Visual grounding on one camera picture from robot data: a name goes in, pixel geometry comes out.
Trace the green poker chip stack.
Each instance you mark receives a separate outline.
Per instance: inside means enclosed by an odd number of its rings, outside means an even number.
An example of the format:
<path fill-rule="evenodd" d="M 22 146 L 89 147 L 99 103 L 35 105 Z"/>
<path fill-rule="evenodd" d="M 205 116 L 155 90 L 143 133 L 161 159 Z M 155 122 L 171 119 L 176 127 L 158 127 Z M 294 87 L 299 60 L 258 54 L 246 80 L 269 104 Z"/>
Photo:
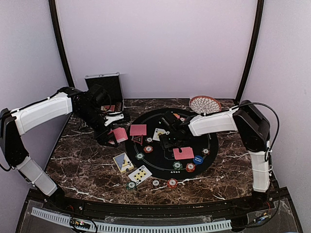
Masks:
<path fill-rule="evenodd" d="M 134 181 L 130 181 L 126 184 L 127 190 L 135 190 L 136 189 L 136 183 Z"/>

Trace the green chips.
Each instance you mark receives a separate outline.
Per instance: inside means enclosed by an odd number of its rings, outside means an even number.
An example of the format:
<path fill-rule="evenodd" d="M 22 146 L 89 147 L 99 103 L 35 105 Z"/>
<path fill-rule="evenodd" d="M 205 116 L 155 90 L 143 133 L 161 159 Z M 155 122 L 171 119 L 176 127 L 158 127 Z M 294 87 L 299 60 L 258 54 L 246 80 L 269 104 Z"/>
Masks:
<path fill-rule="evenodd" d="M 173 168 L 174 168 L 175 170 L 181 170 L 181 169 L 183 168 L 183 165 L 182 165 L 181 162 L 175 161 L 175 162 L 173 163 Z"/>
<path fill-rule="evenodd" d="M 137 154 L 136 154 L 136 158 L 137 158 L 138 160 L 142 160 L 142 159 L 144 158 L 144 154 L 143 154 L 143 153 L 137 153 Z"/>

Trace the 100 chips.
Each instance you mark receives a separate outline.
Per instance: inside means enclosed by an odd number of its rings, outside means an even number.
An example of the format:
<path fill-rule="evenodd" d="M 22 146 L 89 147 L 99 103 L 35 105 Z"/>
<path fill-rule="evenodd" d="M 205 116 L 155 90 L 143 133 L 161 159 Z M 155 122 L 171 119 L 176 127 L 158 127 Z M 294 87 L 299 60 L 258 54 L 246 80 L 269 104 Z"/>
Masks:
<path fill-rule="evenodd" d="M 146 138 L 146 142 L 147 142 L 147 143 L 152 143 L 152 142 L 153 142 L 153 139 L 152 139 L 151 137 L 147 137 L 147 138 Z"/>
<path fill-rule="evenodd" d="M 203 148 L 203 149 L 202 149 L 202 154 L 203 154 L 203 155 L 209 155 L 209 154 L 210 154 L 209 149 Z"/>

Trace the ace of spades card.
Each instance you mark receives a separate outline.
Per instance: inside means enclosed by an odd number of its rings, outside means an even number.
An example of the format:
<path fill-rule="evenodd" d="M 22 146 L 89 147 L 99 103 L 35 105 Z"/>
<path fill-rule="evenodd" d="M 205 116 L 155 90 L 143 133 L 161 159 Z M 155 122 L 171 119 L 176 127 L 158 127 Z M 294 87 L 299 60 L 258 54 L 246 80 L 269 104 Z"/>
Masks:
<path fill-rule="evenodd" d="M 164 129 L 155 128 L 154 135 L 153 135 L 153 140 L 154 141 L 160 141 L 159 136 L 163 135 L 163 134 L 169 135 L 170 132 L 166 131 Z"/>

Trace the red card deck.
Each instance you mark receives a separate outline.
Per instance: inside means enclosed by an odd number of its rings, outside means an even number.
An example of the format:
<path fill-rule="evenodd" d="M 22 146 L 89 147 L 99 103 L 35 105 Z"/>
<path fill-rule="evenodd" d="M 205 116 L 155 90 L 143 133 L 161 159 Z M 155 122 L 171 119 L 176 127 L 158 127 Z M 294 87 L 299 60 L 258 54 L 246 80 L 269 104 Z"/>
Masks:
<path fill-rule="evenodd" d="M 125 128 L 118 127 L 116 129 L 111 130 L 109 134 L 114 134 L 115 139 L 118 143 L 126 141 L 128 139 Z"/>

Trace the red-gold 5 chip stack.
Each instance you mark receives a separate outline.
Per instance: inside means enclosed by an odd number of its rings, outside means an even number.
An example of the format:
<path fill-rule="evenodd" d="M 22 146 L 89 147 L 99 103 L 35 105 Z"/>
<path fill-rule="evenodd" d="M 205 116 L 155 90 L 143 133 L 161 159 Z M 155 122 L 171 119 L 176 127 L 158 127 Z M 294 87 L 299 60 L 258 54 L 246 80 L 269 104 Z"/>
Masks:
<path fill-rule="evenodd" d="M 178 181 L 174 178 L 171 178 L 169 180 L 167 180 L 167 187 L 168 188 L 171 188 L 171 189 L 174 189 L 176 188 L 178 185 Z"/>

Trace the black-red 100 chip stack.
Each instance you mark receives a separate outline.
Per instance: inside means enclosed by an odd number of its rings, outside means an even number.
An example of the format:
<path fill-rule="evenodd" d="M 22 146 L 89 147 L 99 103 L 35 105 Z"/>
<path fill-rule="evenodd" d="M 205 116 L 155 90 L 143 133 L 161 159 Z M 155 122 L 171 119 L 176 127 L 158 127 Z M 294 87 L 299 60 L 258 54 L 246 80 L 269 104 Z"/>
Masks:
<path fill-rule="evenodd" d="M 153 181 L 152 181 L 152 185 L 153 185 L 154 187 L 159 186 L 159 185 L 160 185 L 159 180 L 153 180 Z"/>

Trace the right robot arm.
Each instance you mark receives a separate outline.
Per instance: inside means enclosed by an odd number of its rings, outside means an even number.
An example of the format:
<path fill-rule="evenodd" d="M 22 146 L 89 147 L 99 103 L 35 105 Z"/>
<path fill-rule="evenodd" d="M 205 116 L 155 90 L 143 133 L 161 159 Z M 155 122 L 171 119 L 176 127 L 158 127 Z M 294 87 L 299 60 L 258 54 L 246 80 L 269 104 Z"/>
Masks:
<path fill-rule="evenodd" d="M 244 100 L 240 105 L 214 113 L 201 113 L 187 117 L 184 121 L 172 111 L 166 111 L 159 119 L 161 126 L 169 131 L 160 135 L 164 148 L 180 148 L 190 136 L 208 133 L 238 132 L 246 150 L 251 156 L 253 190 L 257 192 L 248 199 L 248 207 L 259 210 L 267 202 L 264 194 L 270 186 L 272 173 L 271 152 L 275 139 L 270 137 L 270 122 L 257 108 L 270 106 Z"/>

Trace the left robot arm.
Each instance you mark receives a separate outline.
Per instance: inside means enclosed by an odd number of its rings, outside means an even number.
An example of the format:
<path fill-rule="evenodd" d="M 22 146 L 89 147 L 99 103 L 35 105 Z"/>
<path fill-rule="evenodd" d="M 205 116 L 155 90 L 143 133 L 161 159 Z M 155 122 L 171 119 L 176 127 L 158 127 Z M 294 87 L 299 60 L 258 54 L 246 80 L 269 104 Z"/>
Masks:
<path fill-rule="evenodd" d="M 74 113 L 93 129 L 98 144 L 117 147 L 119 144 L 112 125 L 127 122 L 129 116 L 123 112 L 102 111 L 103 101 L 109 97 L 107 91 L 97 84 L 88 91 L 62 87 L 44 100 L 14 110 L 3 109 L 0 113 L 0 148 L 9 166 L 7 170 L 17 169 L 33 186 L 50 197 L 51 206 L 59 212 L 65 211 L 69 202 L 62 196 L 62 189 L 30 157 L 21 137 L 54 118 Z"/>

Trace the six of spades card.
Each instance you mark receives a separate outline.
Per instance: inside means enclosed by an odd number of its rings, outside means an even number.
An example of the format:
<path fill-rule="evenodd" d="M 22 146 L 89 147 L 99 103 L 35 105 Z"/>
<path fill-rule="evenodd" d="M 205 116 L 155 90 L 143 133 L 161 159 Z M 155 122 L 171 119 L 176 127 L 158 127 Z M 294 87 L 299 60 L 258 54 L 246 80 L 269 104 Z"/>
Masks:
<path fill-rule="evenodd" d="M 151 171 L 145 165 L 142 165 L 141 167 L 139 167 L 134 172 L 128 175 L 129 179 L 135 182 L 136 185 L 141 184 L 143 181 L 145 181 L 147 178 L 151 176 L 152 176 Z"/>

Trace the blue small blind button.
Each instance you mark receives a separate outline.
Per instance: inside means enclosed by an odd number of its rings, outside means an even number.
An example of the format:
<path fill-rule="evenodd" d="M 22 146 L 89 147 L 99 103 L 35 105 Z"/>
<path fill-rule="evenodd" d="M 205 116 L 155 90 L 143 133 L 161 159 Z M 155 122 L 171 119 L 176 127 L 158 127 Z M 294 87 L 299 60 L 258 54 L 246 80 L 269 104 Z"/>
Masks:
<path fill-rule="evenodd" d="M 199 156 L 199 155 L 196 155 L 193 159 L 193 162 L 197 165 L 200 165 L 202 164 L 204 161 L 203 157 L 202 156 Z"/>

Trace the red triangular all-in marker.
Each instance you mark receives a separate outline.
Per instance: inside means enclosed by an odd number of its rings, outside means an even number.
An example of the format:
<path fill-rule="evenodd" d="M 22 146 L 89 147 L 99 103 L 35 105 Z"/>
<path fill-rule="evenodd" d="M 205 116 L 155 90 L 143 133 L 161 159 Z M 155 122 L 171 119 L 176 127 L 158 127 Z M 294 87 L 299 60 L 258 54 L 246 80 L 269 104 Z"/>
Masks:
<path fill-rule="evenodd" d="M 143 144 L 143 135 L 134 136 L 134 137 L 132 138 L 132 141 L 133 141 L 134 143 L 138 143 L 138 144 L 142 145 L 142 144 Z"/>

